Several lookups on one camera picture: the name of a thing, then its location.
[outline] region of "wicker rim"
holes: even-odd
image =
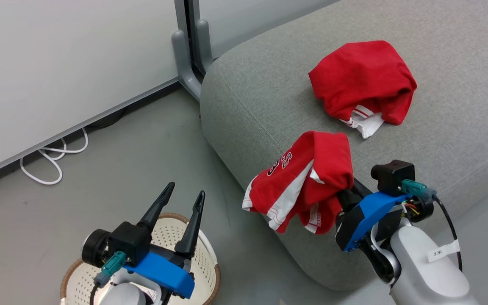
[[[184,222],[184,224],[187,224],[189,222],[188,218],[176,213],[162,213],[161,215],[159,215],[159,219],[162,218],[178,219],[181,222]],[[60,285],[60,299],[64,299],[67,297],[67,284],[69,283],[69,279],[71,278],[71,275],[76,270],[76,268],[78,268],[78,266],[80,266],[81,264],[83,264],[83,261],[81,258],[79,258],[76,262],[74,262],[71,265],[71,267],[69,267],[69,269],[67,269],[67,272],[64,275],[64,279],[62,280]],[[216,264],[213,268],[214,271],[216,272],[216,284],[213,288],[212,294],[205,301],[205,303],[203,303],[203,305],[210,305],[214,301],[217,293],[219,292],[219,286],[221,286],[221,272],[219,270],[219,264]]]

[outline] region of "white stripe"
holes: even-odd
[[[312,233],[316,233],[317,231],[317,226],[314,226],[314,225],[311,225],[311,224],[307,224],[305,227],[304,227],[306,230],[309,230],[310,232]]]
[[[316,202],[310,209],[310,220],[308,220],[308,224],[306,224],[306,226],[304,227],[314,234],[316,233],[319,224],[318,211],[319,211],[319,202]]]
[[[364,139],[368,139],[371,135],[373,135],[378,128],[380,128],[381,124],[383,124],[383,119],[381,118],[382,113],[378,112],[377,114],[371,115],[368,118],[360,119],[357,116],[354,116],[355,125],[354,128],[357,128],[358,131],[363,135]]]
[[[353,119],[351,117],[349,118],[349,120],[343,120],[343,119],[339,119],[339,120],[343,121],[347,125],[353,125]]]
[[[372,114],[374,114],[374,112],[372,112],[370,109],[366,108],[365,106],[362,106],[362,105],[357,105],[355,107],[355,109],[363,112],[364,114],[366,114],[367,116],[371,116]]]
[[[342,224],[340,224],[340,226],[336,229],[335,238],[336,238],[336,235],[340,232],[341,228],[342,228]]]
[[[317,174],[316,170],[312,167],[312,170],[310,170],[310,178],[314,179],[317,183],[321,183],[322,185],[325,184],[325,181],[321,180],[319,178],[319,175]]]
[[[277,230],[280,225],[285,221],[287,215],[295,206],[297,202],[297,198],[300,194],[300,189],[302,189],[302,185],[304,184],[304,180],[308,176],[310,172],[310,168],[312,168],[313,159],[306,165],[304,170],[300,172],[300,174],[293,180],[283,193],[281,193],[280,197],[276,200],[276,202],[272,205],[267,216],[271,219],[269,221],[269,226],[274,230]]]
[[[366,115],[364,115],[364,114],[361,114],[361,112],[358,112],[357,110],[353,110],[353,111],[351,112],[351,115],[353,115],[353,114],[356,114],[356,115],[358,115],[358,116],[360,116],[360,117],[362,117],[362,118],[364,118],[364,119],[366,119],[366,118],[368,118],[368,117],[369,117],[369,116],[366,116]]]
[[[242,201],[242,209],[246,211],[250,211],[250,207],[253,206],[252,199],[250,198],[250,191],[252,190],[252,182],[257,178],[255,176],[252,181],[250,181],[248,188],[246,189],[246,193],[244,193],[244,200]]]

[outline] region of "white cable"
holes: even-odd
[[[155,287],[153,288],[155,291],[155,302],[153,305],[161,305],[161,287],[156,282],[152,281],[152,283],[155,284]]]
[[[88,142],[89,142],[88,141],[88,134],[86,133],[86,130],[84,128],[82,128],[82,132],[84,133],[84,147],[82,147],[79,150],[67,150],[67,143],[65,142],[65,140],[63,138],[61,138],[61,141],[64,144],[64,148],[63,149],[57,149],[57,148],[51,148],[51,147],[43,147],[43,148],[37,150],[43,157],[45,157],[46,159],[48,159],[48,161],[50,161],[52,164],[54,164],[54,166],[56,167],[56,170],[58,170],[59,177],[56,180],[54,180],[54,181],[45,181],[45,180],[41,180],[41,179],[39,179],[39,178],[31,175],[24,168],[24,158],[21,158],[20,159],[20,168],[22,169],[22,172],[24,172],[29,178],[32,178],[33,180],[35,180],[38,183],[41,183],[43,185],[54,185],[54,184],[60,182],[62,180],[62,178],[64,177],[64,174],[61,171],[60,166],[56,163],[56,161],[57,160],[60,160],[61,158],[63,158],[65,156],[65,154],[79,154],[79,153],[83,152],[84,150],[86,150],[86,148],[88,147]],[[50,157],[49,155],[46,154],[45,150],[55,151],[55,152],[61,153],[61,154],[59,156],[57,156],[57,157],[52,158],[52,157]]]
[[[408,215],[408,210],[406,210],[406,206],[404,205],[404,202],[401,203],[401,206],[402,206],[402,212],[405,214],[405,215]]]

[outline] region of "label sticker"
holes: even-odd
[[[428,251],[428,262],[432,263],[438,259],[455,252],[460,251],[459,240],[453,241],[449,245],[441,246],[434,250]]]

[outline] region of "gray cushion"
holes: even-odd
[[[364,140],[325,113],[308,72],[344,43],[369,40],[390,42],[418,89],[401,126],[384,124]],[[342,0],[221,56],[205,77],[201,115],[205,136],[242,187],[303,132],[343,132],[355,176],[371,189],[374,164],[412,162],[457,217],[488,194],[488,1]],[[445,226],[439,209],[423,226],[429,233]],[[371,278],[362,255],[339,251],[334,232],[314,236],[294,220],[279,238],[325,286],[353,289]]]

